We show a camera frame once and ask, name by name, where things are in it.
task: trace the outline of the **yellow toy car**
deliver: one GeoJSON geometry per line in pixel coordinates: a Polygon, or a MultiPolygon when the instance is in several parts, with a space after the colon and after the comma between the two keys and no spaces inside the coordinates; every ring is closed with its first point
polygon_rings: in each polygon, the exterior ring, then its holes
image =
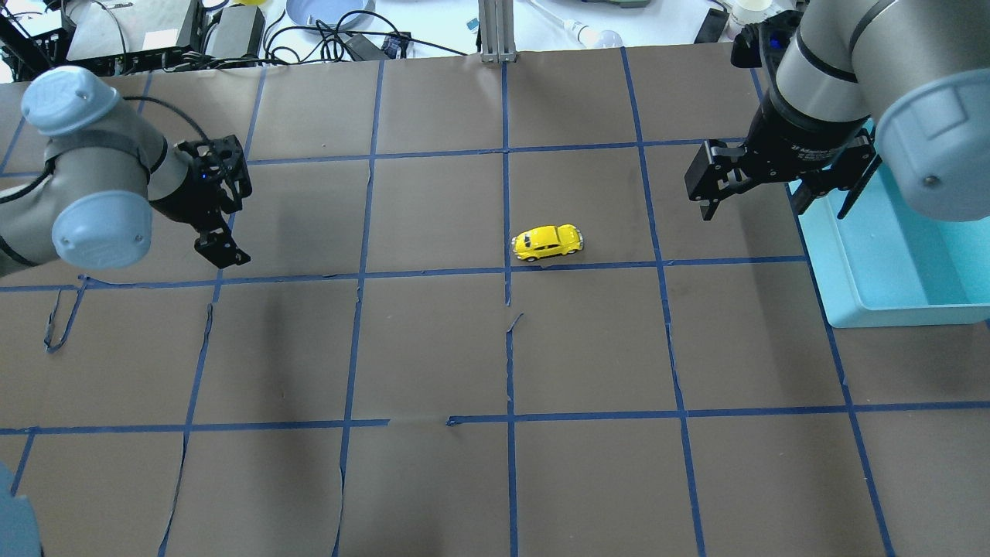
{"type": "Polygon", "coordinates": [[[553,256],[567,256],[584,249],[584,237],[573,224],[541,226],[509,241],[512,255],[533,262],[553,256]]]}

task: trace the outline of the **workbench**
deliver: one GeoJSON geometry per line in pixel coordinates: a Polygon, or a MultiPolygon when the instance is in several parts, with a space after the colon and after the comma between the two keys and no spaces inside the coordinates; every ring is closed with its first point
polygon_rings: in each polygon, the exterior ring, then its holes
{"type": "MultiPolygon", "coordinates": [[[[782,184],[687,200],[765,87],[727,45],[107,81],[242,140],[252,261],[156,215],[131,268],[0,279],[0,460],[49,557],[990,545],[990,328],[834,330],[782,184]],[[512,258],[563,223],[585,250],[512,258]]],[[[0,188],[42,168],[25,86],[0,188]]]]}

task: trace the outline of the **grid square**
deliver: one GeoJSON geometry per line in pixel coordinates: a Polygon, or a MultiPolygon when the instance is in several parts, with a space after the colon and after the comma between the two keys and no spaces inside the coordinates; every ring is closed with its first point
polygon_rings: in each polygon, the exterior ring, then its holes
{"type": "Polygon", "coordinates": [[[677,420],[516,425],[523,556],[697,552],[677,420]]]}
{"type": "MultiPolygon", "coordinates": [[[[145,84],[148,82],[148,77],[146,75],[125,75],[121,77],[105,77],[102,78],[106,83],[118,91],[120,91],[122,96],[126,95],[140,95],[145,91],[145,84]]],[[[13,103],[14,106],[21,106],[21,96],[23,93],[18,93],[14,96],[16,102],[13,103]]],[[[132,108],[137,109],[138,103],[128,102],[132,108]]],[[[14,127],[17,127],[18,120],[15,117],[13,122],[14,127]]],[[[32,126],[28,122],[24,123],[24,128],[21,130],[21,135],[17,138],[17,144],[14,146],[14,151],[11,153],[10,161],[7,162],[7,166],[4,168],[5,172],[40,172],[45,166],[45,145],[49,142],[47,136],[43,136],[38,128],[32,126]]]]}
{"type": "Polygon", "coordinates": [[[676,407],[656,269],[513,275],[516,412],[676,407]]]}
{"type": "Polygon", "coordinates": [[[508,72],[512,146],[636,140],[618,49],[521,53],[508,72]]]}
{"type": "MultiPolygon", "coordinates": [[[[248,142],[248,127],[260,79],[261,70],[256,67],[186,71],[170,75],[168,79],[152,78],[148,95],[182,109],[210,139],[233,134],[244,146],[248,142]]],[[[199,140],[189,124],[163,106],[145,103],[142,114],[171,144],[199,140]]]]}
{"type": "MultiPolygon", "coordinates": [[[[65,323],[74,299],[74,292],[62,294],[55,323],[65,323]]],[[[55,292],[0,292],[0,428],[38,425],[50,375],[44,339],[54,302],[55,292]]]]}
{"type": "Polygon", "coordinates": [[[354,280],[228,284],[195,421],[342,419],[354,280]]]}
{"type": "Polygon", "coordinates": [[[341,557],[509,554],[503,424],[350,431],[341,557]]]}
{"type": "Polygon", "coordinates": [[[10,142],[14,139],[17,126],[21,123],[21,102],[24,91],[29,83],[4,83],[0,85],[0,98],[12,99],[8,102],[0,103],[0,162],[10,148],[10,142]]]}
{"type": "Polygon", "coordinates": [[[367,155],[377,81],[376,63],[269,67],[250,158],[367,155]]]}
{"type": "Polygon", "coordinates": [[[477,55],[385,63],[378,153],[501,146],[501,66],[477,55]]]}
{"type": "Polygon", "coordinates": [[[666,269],[689,408],[843,404],[803,263],[666,269]]]}
{"type": "Polygon", "coordinates": [[[801,239],[787,193],[766,184],[730,197],[705,222],[688,200],[684,173],[697,145],[646,149],[649,190],[660,249],[667,260],[800,256],[801,239]]]}
{"type": "Polygon", "coordinates": [[[570,223],[584,236],[583,251],[544,265],[653,261],[636,149],[514,153],[509,177],[513,235],[570,223]]]}
{"type": "Polygon", "coordinates": [[[254,193],[234,237],[251,256],[224,277],[357,273],[368,163],[306,163],[250,168],[254,193]]]}
{"type": "Polygon", "coordinates": [[[884,555],[846,414],[689,427],[710,555],[884,555]]]}
{"type": "Polygon", "coordinates": [[[628,50],[644,140],[745,136],[759,98],[731,51],[730,43],[628,50]]]}
{"type": "MultiPolygon", "coordinates": [[[[6,466],[11,474],[17,474],[17,467],[21,464],[21,455],[24,454],[24,444],[27,440],[27,435],[0,437],[0,464],[6,466]]],[[[0,490],[7,490],[6,493],[10,493],[10,486],[0,484],[0,490]]]]}
{"type": "Polygon", "coordinates": [[[364,285],[354,418],[505,413],[502,275],[364,285]]]}
{"type": "Polygon", "coordinates": [[[378,161],[369,271],[502,267],[502,158],[378,161]]]}
{"type": "Polygon", "coordinates": [[[859,415],[898,555],[979,555],[990,545],[988,418],[987,410],[859,415]]]}
{"type": "Polygon", "coordinates": [[[340,449],[339,429],[194,432],[166,554],[329,555],[340,449]]]}
{"type": "Polygon", "coordinates": [[[990,329],[836,329],[849,393],[858,404],[990,399],[990,329]]]}
{"type": "Polygon", "coordinates": [[[181,433],[40,435],[18,495],[46,555],[155,555],[168,523],[181,433]]]}
{"type": "Polygon", "coordinates": [[[185,421],[211,291],[87,290],[65,346],[37,352],[50,377],[41,424],[185,421]]]}

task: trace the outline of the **light blue bin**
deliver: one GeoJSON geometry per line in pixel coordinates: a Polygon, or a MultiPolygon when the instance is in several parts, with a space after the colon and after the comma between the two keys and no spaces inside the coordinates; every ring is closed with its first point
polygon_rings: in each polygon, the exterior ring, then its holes
{"type": "Polygon", "coordinates": [[[990,218],[959,223],[919,215],[904,202],[887,166],[839,220],[844,198],[833,191],[800,217],[834,327],[990,318],[990,218]]]}

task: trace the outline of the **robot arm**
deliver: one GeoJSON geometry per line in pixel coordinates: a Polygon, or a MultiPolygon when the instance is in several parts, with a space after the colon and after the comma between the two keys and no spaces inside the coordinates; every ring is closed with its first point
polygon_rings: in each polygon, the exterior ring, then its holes
{"type": "Polygon", "coordinates": [[[740,146],[704,142],[689,198],[709,220],[731,195],[800,179],[799,212],[840,189],[843,217],[882,156],[919,213],[990,215],[988,27],[987,2],[819,0],[748,28],[733,64],[764,65],[770,86],[740,146]]]}
{"type": "Polygon", "coordinates": [[[73,66],[39,76],[22,111],[50,141],[45,172],[0,191],[0,277],[59,257],[84,269],[131,265],[150,247],[152,207],[192,225],[194,249],[218,268],[250,261],[222,215],[251,193],[236,137],[173,148],[115,89],[73,66]]]}

